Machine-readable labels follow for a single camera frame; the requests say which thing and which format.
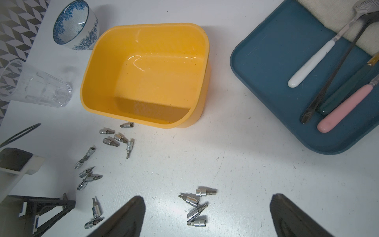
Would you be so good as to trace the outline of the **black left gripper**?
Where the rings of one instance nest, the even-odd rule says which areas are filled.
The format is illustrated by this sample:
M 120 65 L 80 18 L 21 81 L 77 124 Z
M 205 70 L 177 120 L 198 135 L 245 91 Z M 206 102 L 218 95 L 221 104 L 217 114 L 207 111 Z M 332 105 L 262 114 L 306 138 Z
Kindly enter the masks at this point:
M 8 195 L 1 202 L 1 236 L 41 237 L 75 206 L 76 201 L 67 199 L 67 196 L 60 199 Z M 60 212 L 38 226 L 39 218 L 56 207 L 61 209 Z

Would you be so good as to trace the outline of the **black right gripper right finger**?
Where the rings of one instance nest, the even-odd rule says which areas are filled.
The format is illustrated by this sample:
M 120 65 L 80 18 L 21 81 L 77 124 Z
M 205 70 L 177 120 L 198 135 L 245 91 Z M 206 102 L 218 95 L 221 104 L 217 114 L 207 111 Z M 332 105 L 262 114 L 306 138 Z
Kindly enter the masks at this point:
M 274 194 L 270 205 L 279 237 L 330 237 L 331 234 L 302 211 L 284 194 Z

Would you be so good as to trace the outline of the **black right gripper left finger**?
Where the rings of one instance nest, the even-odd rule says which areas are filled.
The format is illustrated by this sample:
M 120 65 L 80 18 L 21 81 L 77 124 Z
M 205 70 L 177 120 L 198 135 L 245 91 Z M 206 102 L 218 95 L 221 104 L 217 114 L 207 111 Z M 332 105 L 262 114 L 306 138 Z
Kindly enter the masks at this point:
M 134 196 L 89 237 L 139 237 L 145 217 L 146 205 L 141 196 Z

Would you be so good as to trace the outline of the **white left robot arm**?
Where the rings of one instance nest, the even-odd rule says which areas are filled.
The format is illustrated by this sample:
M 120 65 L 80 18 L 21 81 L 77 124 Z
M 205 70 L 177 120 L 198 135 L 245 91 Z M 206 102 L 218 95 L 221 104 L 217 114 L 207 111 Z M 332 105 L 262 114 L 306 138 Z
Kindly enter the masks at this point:
M 41 237 L 73 210 L 75 200 L 10 195 L 25 175 L 36 173 L 44 158 L 17 149 L 1 151 L 1 236 Z

